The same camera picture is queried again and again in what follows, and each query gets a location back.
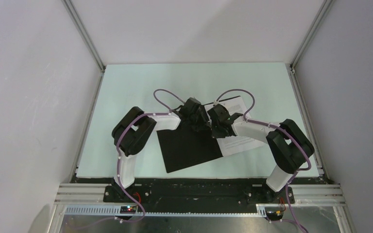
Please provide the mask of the large printed paper sheet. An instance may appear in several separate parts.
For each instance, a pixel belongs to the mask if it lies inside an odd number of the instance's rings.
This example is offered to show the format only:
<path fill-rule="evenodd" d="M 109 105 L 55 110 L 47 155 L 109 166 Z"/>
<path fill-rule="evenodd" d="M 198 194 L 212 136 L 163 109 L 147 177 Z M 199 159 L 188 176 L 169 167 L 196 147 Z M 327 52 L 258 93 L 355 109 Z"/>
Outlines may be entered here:
<path fill-rule="evenodd" d="M 247 110 L 247 106 L 241 96 L 236 96 L 229 99 L 223 99 L 220 104 L 224 106 L 232 115 L 233 113 L 243 114 Z M 211 131 L 211 136 L 216 140 L 223 157 L 246 152 L 265 145 L 263 142 L 244 137 L 230 136 L 226 138 L 215 138 Z"/>

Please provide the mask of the red and black folder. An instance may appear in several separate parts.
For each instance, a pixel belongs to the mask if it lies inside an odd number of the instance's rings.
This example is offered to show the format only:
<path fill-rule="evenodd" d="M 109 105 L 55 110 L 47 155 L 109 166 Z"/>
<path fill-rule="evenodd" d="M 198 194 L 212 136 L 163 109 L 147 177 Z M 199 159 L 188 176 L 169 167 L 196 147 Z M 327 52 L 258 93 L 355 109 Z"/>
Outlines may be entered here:
<path fill-rule="evenodd" d="M 179 116 L 178 110 L 174 111 L 177 116 Z M 157 136 L 166 172 L 171 173 L 222 158 L 218 143 L 211 136 L 211 131 L 212 129 L 195 132 L 182 120 L 175 130 L 158 131 Z"/>

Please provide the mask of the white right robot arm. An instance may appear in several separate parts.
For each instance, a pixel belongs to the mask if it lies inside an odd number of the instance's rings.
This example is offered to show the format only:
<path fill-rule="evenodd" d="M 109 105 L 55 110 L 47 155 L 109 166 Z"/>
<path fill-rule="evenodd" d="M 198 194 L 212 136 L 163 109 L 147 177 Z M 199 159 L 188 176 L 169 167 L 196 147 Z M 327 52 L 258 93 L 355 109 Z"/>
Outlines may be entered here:
<path fill-rule="evenodd" d="M 267 123 L 245 114 L 231 114 L 221 104 L 213 106 L 207 113 L 214 138 L 242 136 L 269 146 L 276 166 L 263 185 L 263 197 L 267 202 L 275 203 L 281 199 L 282 189 L 298 172 L 312 168 L 310 157 L 315 152 L 314 146 L 293 120 Z"/>

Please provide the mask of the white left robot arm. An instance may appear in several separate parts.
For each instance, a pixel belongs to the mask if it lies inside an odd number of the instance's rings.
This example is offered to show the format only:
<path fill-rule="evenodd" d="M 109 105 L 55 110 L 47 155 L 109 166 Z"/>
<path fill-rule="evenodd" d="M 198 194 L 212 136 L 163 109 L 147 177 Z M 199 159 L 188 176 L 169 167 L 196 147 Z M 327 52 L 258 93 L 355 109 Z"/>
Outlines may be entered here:
<path fill-rule="evenodd" d="M 119 185 L 115 195 L 122 202 L 134 196 L 131 185 L 135 181 L 136 155 L 147 144 L 151 134 L 158 132 L 163 157 L 177 159 L 191 154 L 210 130 L 209 118 L 204 106 L 195 98 L 189 98 L 179 110 L 167 113 L 145 113 L 135 106 L 112 130 L 118 152 L 115 182 Z"/>

